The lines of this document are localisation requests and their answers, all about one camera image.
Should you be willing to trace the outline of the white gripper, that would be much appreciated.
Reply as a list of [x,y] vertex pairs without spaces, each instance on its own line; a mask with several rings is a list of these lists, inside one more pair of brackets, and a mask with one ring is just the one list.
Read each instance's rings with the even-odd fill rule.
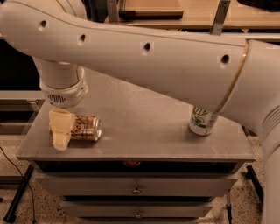
[[48,102],[57,107],[49,111],[52,144],[56,150],[65,151],[75,114],[64,108],[77,106],[88,93],[85,70],[77,65],[43,65],[39,85]]

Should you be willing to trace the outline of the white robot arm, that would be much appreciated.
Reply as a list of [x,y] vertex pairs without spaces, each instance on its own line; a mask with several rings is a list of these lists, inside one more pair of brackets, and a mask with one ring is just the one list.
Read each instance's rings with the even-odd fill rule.
[[82,18],[80,2],[5,0],[3,39],[21,53],[87,67],[254,131],[265,170],[262,224],[279,224],[279,48],[256,40],[163,31]]

